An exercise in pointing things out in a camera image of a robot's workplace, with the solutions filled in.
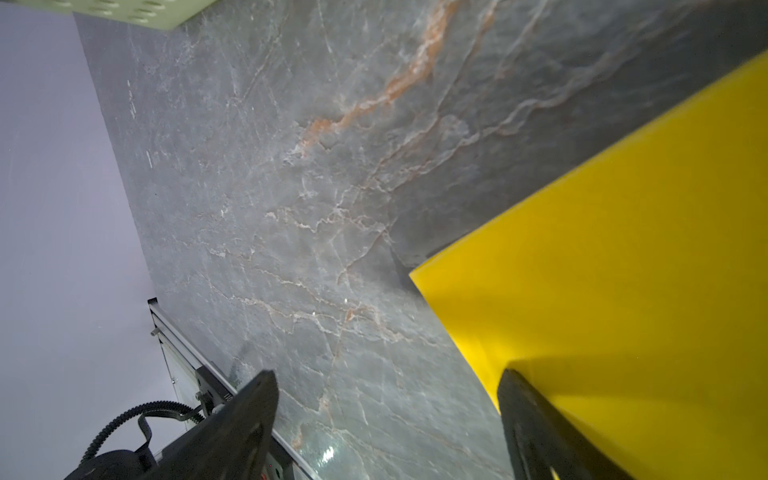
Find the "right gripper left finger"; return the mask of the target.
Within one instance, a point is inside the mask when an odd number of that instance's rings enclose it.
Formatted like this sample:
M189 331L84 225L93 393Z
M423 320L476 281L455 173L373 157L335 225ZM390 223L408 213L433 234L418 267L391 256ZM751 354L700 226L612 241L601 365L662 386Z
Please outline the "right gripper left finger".
M279 401L276 375L261 371L218 413L181 438L145 479L259 479Z

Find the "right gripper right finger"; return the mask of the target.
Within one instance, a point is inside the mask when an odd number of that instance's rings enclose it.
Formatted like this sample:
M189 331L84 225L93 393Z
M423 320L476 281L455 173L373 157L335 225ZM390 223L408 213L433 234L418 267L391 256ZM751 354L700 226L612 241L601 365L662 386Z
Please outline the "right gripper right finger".
M518 371L506 369L498 407L516 479L628 479Z

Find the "yellow paper napkin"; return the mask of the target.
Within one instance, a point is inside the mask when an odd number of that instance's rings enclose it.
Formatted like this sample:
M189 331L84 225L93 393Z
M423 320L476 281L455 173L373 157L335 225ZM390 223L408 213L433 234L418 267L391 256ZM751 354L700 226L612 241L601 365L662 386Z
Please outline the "yellow paper napkin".
M415 269L489 395L514 369L637 479L767 475L767 58Z

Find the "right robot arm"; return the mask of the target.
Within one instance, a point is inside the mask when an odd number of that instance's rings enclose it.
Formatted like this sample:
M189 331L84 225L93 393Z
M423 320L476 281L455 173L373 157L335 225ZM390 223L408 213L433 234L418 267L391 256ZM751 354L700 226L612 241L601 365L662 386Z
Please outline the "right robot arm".
M622 467L598 449L516 370L503 372L497 388L513 474L518 479L627 479ZM259 479L278 408L271 370L260 372L218 412L154 401L123 412L91 441L72 479ZM150 445L151 418L193 421L160 458Z

